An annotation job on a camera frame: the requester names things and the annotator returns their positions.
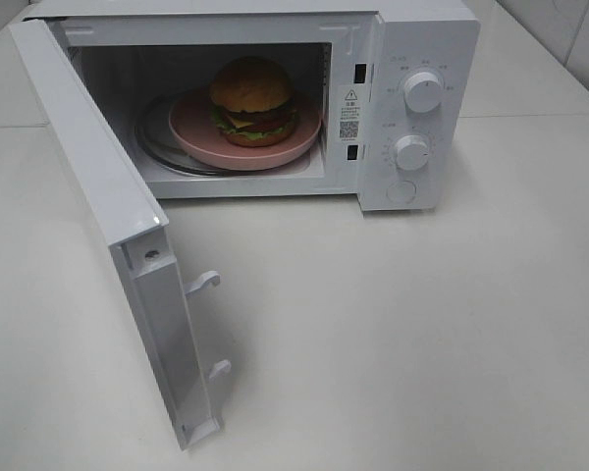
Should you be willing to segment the round white door button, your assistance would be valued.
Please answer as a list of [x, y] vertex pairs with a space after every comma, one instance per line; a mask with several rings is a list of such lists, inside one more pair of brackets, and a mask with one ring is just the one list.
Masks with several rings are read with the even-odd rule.
[[387, 197], [398, 204], [410, 204], [416, 197], [416, 185], [410, 181], [392, 183], [387, 188]]

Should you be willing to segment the burger with lettuce and cheese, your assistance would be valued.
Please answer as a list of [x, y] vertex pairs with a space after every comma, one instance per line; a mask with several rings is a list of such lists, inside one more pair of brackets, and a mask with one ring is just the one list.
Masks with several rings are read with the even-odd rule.
[[267, 147], [297, 125], [295, 89], [274, 61], [247, 56], [224, 66], [209, 85], [212, 122], [231, 144]]

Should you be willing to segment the white timer knob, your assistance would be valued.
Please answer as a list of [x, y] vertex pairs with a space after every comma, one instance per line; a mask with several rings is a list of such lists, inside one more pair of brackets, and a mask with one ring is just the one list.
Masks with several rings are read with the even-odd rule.
[[394, 144], [394, 160], [399, 169], [416, 171], [428, 162], [430, 151], [430, 144], [424, 136], [406, 135]]

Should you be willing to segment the pink round plate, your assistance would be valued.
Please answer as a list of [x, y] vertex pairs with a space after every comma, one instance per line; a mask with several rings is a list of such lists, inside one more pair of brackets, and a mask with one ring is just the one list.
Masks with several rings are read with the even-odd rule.
[[230, 143], [212, 120], [211, 100], [205, 88], [178, 98], [169, 113], [169, 128], [179, 146], [201, 163], [233, 171], [262, 171], [283, 166], [304, 154], [317, 140], [322, 117], [312, 100], [294, 100], [298, 120], [294, 132], [271, 146], [243, 147]]

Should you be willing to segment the white microwave door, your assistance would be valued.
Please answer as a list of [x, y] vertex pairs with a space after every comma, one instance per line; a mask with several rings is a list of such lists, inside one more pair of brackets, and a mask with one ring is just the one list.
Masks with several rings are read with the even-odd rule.
[[85, 88], [47, 22], [10, 32], [71, 176], [102, 233], [182, 449], [219, 431], [213, 382], [200, 361], [188, 298], [217, 272], [184, 285], [169, 220]]

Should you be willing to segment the white warning label sticker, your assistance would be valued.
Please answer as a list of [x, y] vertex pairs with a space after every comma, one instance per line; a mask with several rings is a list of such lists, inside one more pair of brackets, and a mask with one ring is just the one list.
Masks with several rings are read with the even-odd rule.
[[337, 94], [337, 138], [340, 142], [354, 142], [359, 138], [361, 121], [361, 91], [355, 84], [342, 85]]

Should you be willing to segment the white microwave oven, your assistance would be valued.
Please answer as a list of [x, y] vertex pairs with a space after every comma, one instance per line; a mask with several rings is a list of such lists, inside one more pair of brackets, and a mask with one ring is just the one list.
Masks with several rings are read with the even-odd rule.
[[[156, 198], [353, 194], [365, 211], [437, 204], [480, 29], [459, 1], [44, 1], [20, 23], [30, 20], [47, 22], [66, 47]], [[208, 91], [224, 66], [245, 56], [276, 62], [295, 97], [314, 102], [322, 125], [310, 149], [280, 167], [216, 178], [172, 172], [142, 152], [134, 120], [147, 102]], [[404, 81], [418, 71], [443, 83], [442, 101], [428, 113], [404, 102]], [[361, 91], [359, 138], [340, 142], [337, 94], [353, 84]], [[149, 129], [179, 146], [166, 109], [155, 119]], [[426, 138], [430, 157], [404, 171], [394, 144], [411, 134]], [[410, 204], [387, 197], [399, 181], [416, 185]]]

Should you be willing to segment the glass microwave turntable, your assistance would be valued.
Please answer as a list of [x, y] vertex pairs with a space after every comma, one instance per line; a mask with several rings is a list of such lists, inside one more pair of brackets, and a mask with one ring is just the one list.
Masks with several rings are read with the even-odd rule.
[[172, 105], [181, 96], [180, 93], [158, 95], [141, 108], [134, 120], [134, 139], [137, 146], [157, 164], [184, 176], [209, 178], [231, 176], [233, 171], [202, 164], [189, 156], [177, 144], [164, 142], [149, 129], [149, 124], [156, 122], [156, 111], [165, 108], [166, 114], [169, 114]]

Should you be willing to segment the upper white power knob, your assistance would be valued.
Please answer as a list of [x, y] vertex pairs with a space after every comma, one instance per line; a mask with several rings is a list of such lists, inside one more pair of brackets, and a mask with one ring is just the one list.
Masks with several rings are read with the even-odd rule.
[[409, 75], [403, 84], [404, 102], [415, 113], [428, 113], [437, 108], [443, 96], [443, 83], [431, 71], [418, 71]]

